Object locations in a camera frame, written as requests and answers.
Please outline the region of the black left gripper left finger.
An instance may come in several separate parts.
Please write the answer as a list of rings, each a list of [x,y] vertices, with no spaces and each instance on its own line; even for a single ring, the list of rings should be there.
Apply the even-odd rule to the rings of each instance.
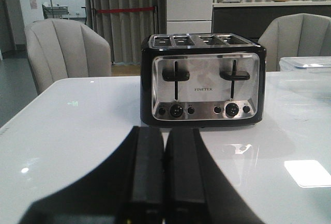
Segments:
[[[162,223],[163,149],[158,128],[133,127],[99,166],[35,201],[20,223]]]

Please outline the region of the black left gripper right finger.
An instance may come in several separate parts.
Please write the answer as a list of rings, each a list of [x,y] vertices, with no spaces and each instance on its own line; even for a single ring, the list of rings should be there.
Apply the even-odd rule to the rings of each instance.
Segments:
[[[262,223],[217,166],[197,128],[173,128],[165,148],[166,223]]]

